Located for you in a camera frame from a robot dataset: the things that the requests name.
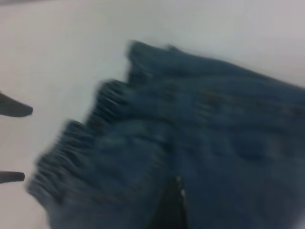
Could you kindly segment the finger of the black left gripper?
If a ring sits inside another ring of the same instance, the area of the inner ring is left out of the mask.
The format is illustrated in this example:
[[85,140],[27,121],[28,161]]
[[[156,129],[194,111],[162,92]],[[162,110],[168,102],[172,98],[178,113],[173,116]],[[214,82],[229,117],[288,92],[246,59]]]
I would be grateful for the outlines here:
[[24,179],[25,179],[25,174],[22,172],[13,172],[13,171],[0,172],[0,184],[23,182]]
[[27,117],[33,108],[0,93],[0,114],[8,117]]

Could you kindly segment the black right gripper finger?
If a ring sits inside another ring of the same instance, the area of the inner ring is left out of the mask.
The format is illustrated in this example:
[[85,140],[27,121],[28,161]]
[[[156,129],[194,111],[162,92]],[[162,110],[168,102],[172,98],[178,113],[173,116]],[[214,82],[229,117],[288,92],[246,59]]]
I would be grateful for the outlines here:
[[187,229],[185,191],[181,177],[171,177],[165,185],[149,229]]

